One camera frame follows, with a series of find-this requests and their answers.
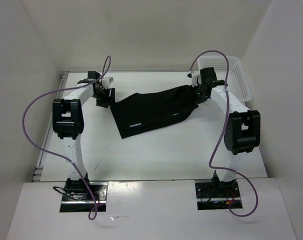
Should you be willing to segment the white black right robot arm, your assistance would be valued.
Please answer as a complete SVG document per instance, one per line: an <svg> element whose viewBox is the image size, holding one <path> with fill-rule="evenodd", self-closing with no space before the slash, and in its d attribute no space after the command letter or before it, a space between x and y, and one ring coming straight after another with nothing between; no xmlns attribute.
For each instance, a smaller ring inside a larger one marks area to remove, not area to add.
<svg viewBox="0 0 303 240"><path fill-rule="evenodd" d="M222 131L208 163L214 170L210 189L215 196L221 197L235 186L236 176L244 176L239 173L238 164L260 144L261 115L241 103L228 89L228 77L218 80L213 67L189 72L188 77L198 103L212 100L224 112ZM221 143L228 151L227 160L224 166L214 166L213 160Z"/></svg>

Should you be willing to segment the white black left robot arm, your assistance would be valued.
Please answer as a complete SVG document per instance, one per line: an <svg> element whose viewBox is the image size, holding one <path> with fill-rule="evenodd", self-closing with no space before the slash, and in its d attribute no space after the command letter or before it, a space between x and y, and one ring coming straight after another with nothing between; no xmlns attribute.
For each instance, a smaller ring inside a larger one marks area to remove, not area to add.
<svg viewBox="0 0 303 240"><path fill-rule="evenodd" d="M99 107L112 106L115 103L113 82L113 77L89 71L87 78L80 80L72 92L52 102L52 128L62 142L66 161L71 164L64 188L71 198L85 200L92 192L81 150L81 135L85 129L82 106L90 98L96 99Z"/></svg>

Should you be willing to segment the white perforated plastic basket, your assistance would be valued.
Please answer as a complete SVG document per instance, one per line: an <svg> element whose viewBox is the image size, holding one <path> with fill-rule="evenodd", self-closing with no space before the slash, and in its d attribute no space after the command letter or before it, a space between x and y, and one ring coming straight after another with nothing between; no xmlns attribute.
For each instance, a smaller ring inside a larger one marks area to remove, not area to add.
<svg viewBox="0 0 303 240"><path fill-rule="evenodd" d="M239 58L227 56L229 63L229 72L227 85L228 89L241 102L249 102L252 99L251 89ZM213 67L218 80L225 80L227 72L227 63L225 58L220 54L202 55L197 60L198 69Z"/></svg>

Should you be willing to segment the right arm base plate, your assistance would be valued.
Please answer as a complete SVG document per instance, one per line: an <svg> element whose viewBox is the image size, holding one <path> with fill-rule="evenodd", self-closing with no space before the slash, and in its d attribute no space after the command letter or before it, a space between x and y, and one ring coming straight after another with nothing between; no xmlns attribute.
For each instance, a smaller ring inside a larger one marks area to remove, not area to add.
<svg viewBox="0 0 303 240"><path fill-rule="evenodd" d="M227 189L220 189L217 191L213 191L213 184L209 181L195 182L194 185L197 209L199 211L228 210L229 204L232 204L231 209L243 208L237 182Z"/></svg>

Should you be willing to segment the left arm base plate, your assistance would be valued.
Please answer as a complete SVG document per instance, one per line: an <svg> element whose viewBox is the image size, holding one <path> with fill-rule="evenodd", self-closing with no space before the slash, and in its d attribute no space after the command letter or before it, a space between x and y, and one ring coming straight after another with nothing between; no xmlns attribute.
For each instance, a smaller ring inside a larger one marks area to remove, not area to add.
<svg viewBox="0 0 303 240"><path fill-rule="evenodd" d="M106 212L108 185L107 182L90 182L90 189L98 204L98 212ZM56 189L63 193L59 209L60 213L88 213L95 207L89 193L87 195L82 193L67 193L61 187L56 187Z"/></svg>

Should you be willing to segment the black sport shorts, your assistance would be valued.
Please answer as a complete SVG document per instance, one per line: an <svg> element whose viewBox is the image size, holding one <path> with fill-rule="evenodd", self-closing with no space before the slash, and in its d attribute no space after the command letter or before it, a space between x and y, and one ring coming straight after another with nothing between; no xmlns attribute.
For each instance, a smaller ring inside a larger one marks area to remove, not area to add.
<svg viewBox="0 0 303 240"><path fill-rule="evenodd" d="M134 93L110 109L122 139L186 120L198 108L192 87L182 85L154 93Z"/></svg>

